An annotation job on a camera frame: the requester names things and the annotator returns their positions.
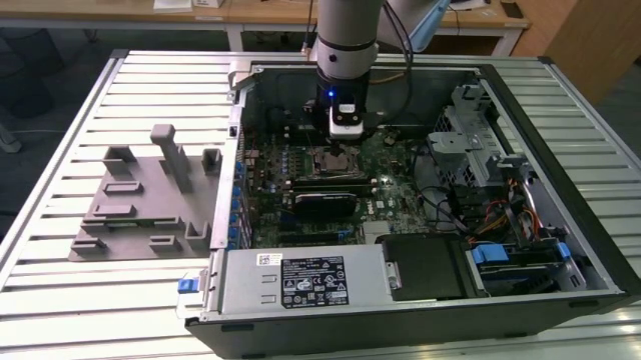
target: desk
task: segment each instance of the desk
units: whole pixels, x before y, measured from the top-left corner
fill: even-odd
[[[193,7],[189,13],[153,13],[153,0],[2,0],[0,26],[68,29],[221,30],[231,51],[243,51],[241,33],[304,32],[307,0],[225,0],[217,9]],[[491,55],[508,56],[526,19],[511,19],[499,0],[476,10],[447,11],[436,35],[499,38]]]

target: barcode sticker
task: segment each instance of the barcode sticker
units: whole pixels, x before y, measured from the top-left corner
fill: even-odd
[[[256,255],[256,265],[257,266],[269,266],[280,265],[280,260],[283,259],[281,253],[259,253]]]

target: motherboard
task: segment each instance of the motherboard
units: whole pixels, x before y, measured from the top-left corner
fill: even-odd
[[[245,141],[252,248],[356,245],[430,231],[411,176],[414,140],[396,140],[394,130],[358,145],[318,145],[288,135],[249,133]],[[304,216],[316,205],[303,203],[320,196],[332,205]]]

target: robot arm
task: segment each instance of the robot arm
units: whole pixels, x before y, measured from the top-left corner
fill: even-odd
[[[379,21],[384,0],[318,2],[316,113],[328,116],[330,137],[354,140],[363,134],[370,68],[378,55],[376,38],[390,44],[392,27]],[[443,18],[450,0],[395,0],[390,6],[411,31],[410,42],[424,49]]]

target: electronic component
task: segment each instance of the electronic component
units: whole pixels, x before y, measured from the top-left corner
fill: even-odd
[[[354,214],[356,196],[351,193],[308,193],[293,198],[293,213],[307,220],[343,218]]]
[[[322,246],[336,245],[343,240],[342,232],[326,232],[320,234],[289,234],[280,235],[277,240],[287,246]]]
[[[386,264],[394,268],[395,282],[390,288],[395,301],[483,296],[462,247],[467,245],[458,235],[384,235],[378,240]]]
[[[376,238],[379,236],[391,234],[390,227],[390,223],[383,220],[364,221],[362,223],[362,234],[364,235],[364,243],[372,245],[376,242]]]

